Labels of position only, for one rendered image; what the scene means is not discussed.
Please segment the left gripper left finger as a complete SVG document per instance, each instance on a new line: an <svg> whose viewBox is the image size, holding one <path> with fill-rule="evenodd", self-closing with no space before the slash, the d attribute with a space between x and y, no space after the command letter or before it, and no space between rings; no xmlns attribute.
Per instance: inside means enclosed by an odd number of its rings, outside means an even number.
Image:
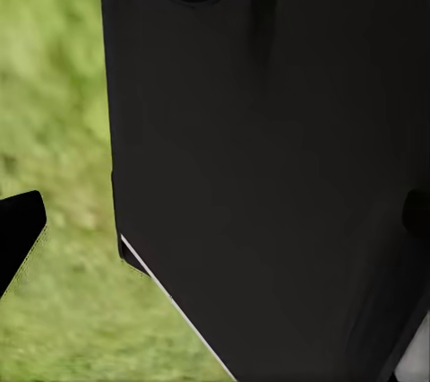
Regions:
<svg viewBox="0 0 430 382"><path fill-rule="evenodd" d="M0 200L0 298L46 223L38 190Z"/></svg>

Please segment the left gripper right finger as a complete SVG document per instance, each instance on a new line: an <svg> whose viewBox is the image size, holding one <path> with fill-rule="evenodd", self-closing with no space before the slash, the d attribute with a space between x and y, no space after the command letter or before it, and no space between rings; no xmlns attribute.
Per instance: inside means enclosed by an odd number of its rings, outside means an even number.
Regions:
<svg viewBox="0 0 430 382"><path fill-rule="evenodd" d="M430 194L410 190L401 220L430 263Z"/></svg>

